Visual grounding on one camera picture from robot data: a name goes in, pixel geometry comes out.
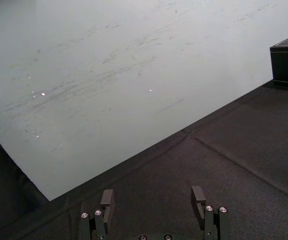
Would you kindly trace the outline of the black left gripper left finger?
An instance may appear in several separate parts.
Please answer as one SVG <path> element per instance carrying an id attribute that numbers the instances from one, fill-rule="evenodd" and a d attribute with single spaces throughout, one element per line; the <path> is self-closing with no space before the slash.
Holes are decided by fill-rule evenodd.
<path id="1" fill-rule="evenodd" d="M 81 240 L 106 240 L 109 233 L 109 225 L 114 212 L 114 191 L 103 191 L 100 208 L 92 213 L 83 212 L 80 215 L 80 239 Z"/>

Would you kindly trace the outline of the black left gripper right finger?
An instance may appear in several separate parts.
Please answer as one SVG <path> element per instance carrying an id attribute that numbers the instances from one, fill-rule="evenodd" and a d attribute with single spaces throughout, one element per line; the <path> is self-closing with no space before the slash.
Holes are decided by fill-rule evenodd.
<path id="1" fill-rule="evenodd" d="M 198 185 L 191 187 L 191 206 L 204 240 L 229 239 L 229 211 L 225 206 L 215 208 L 208 204 Z"/>

